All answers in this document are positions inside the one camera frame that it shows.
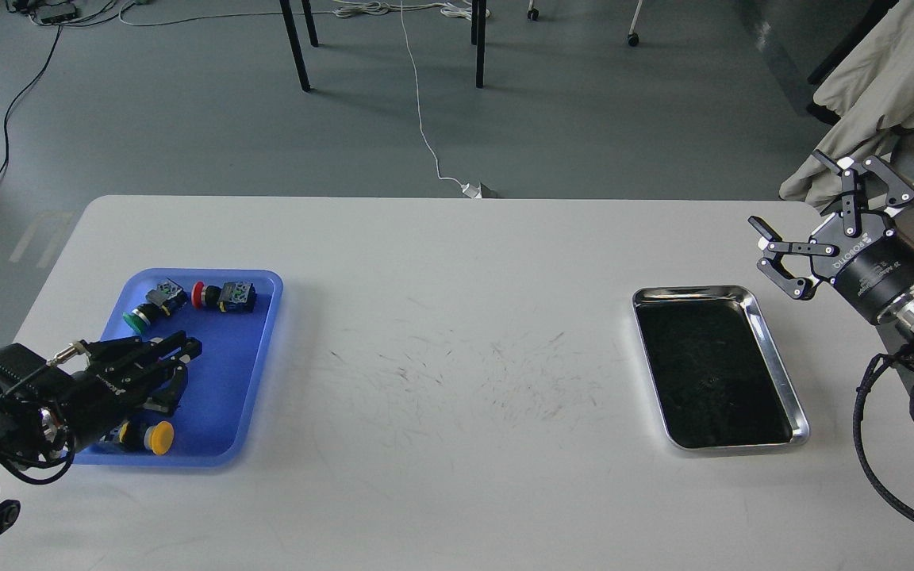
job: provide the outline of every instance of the white table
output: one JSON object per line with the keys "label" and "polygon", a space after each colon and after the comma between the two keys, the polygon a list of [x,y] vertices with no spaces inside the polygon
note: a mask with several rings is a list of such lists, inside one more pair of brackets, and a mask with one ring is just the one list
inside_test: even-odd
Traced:
{"label": "white table", "polygon": [[[822,288],[755,269],[766,202],[105,197],[17,340],[101,332],[148,267],[286,283],[248,443],[224,469],[74,466],[34,488],[0,569],[914,569],[914,528],[853,455],[854,387],[882,349]],[[790,452],[691,458],[662,433],[630,300],[754,292],[808,413]],[[866,445],[914,505],[914,427],[879,383]]]}

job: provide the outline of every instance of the stainless steel tray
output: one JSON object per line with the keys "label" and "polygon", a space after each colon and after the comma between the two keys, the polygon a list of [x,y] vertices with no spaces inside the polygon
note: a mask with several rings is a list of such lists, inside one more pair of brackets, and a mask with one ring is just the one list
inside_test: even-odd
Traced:
{"label": "stainless steel tray", "polygon": [[809,438],[809,422],[750,290],[640,289],[634,312],[662,426],[675,446],[752,452]]}

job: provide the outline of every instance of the black metal leg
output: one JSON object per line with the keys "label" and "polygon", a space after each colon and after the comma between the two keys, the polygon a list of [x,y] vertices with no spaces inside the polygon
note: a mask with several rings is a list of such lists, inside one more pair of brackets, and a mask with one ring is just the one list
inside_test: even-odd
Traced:
{"label": "black metal leg", "polygon": [[316,37],[316,22],[313,21],[313,5],[309,0],[301,0],[301,11],[305,14],[305,27],[309,29],[309,43],[313,47],[320,47],[320,39]]}
{"label": "black metal leg", "polygon": [[280,11],[284,14],[284,28],[287,28],[287,40],[291,43],[291,55],[294,56],[294,67],[298,69],[298,82],[302,91],[310,91],[309,75],[305,73],[305,61],[301,58],[301,45],[298,43],[298,30],[294,28],[294,16],[291,15],[291,0],[280,0]]}
{"label": "black metal leg", "polygon": [[471,0],[471,44],[478,43],[478,0]]}
{"label": "black metal leg", "polygon": [[478,0],[478,61],[475,63],[474,86],[482,88],[485,85],[486,75],[486,0]]}

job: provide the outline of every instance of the blue tray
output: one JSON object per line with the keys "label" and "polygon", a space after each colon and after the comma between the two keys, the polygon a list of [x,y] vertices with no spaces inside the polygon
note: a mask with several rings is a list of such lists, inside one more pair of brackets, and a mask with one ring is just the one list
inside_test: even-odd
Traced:
{"label": "blue tray", "polygon": [[[214,467],[235,458],[242,450],[284,289],[282,279],[265,270],[143,270],[126,282],[101,339],[136,335],[122,314],[144,303],[146,293],[164,279],[178,283],[186,293],[191,292],[195,282],[208,286],[253,282],[256,305],[252,313],[221,313],[197,310],[187,303],[143,335],[152,339],[184,329],[188,336],[203,343],[203,353],[189,364],[189,382],[179,409],[169,419],[175,427],[175,441],[167,454],[120,452],[93,445],[77,454],[75,463]],[[153,412],[146,415],[153,415],[150,420],[163,419]]]}

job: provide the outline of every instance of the robotic hand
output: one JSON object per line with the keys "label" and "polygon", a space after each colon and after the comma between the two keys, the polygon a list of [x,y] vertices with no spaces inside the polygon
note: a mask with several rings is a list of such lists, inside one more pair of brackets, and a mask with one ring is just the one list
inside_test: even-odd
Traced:
{"label": "robotic hand", "polygon": [[[76,452],[131,415],[145,409],[174,415],[188,380],[186,365],[201,351],[184,331],[149,341],[75,341],[47,362],[19,343],[0,348],[0,464],[29,484],[57,481]],[[87,355],[85,370],[69,375],[57,369],[77,354]],[[44,480],[22,473],[54,466],[61,469]],[[0,535],[18,516],[19,502],[0,503]]]}
{"label": "robotic hand", "polygon": [[[785,242],[764,220],[750,217],[750,224],[762,236],[759,246],[764,255],[758,268],[794,300],[812,299],[820,283],[830,283],[866,321],[873,325],[894,322],[906,340],[896,354],[878,355],[870,363],[857,389],[853,440],[870,483],[889,505],[914,521],[914,510],[886,490],[866,461],[860,426],[866,394],[886,369],[901,365],[914,373],[914,243],[901,236],[893,221],[898,213],[913,209],[914,188],[875,155],[860,163],[853,159],[835,163],[820,151],[813,156],[841,177],[842,194],[834,205],[837,210],[830,212],[806,242]],[[883,209],[868,209],[866,181],[874,177],[888,188]],[[785,270],[782,260],[790,255],[809,257],[809,276],[798,278]],[[909,401],[914,422],[914,386]]]}

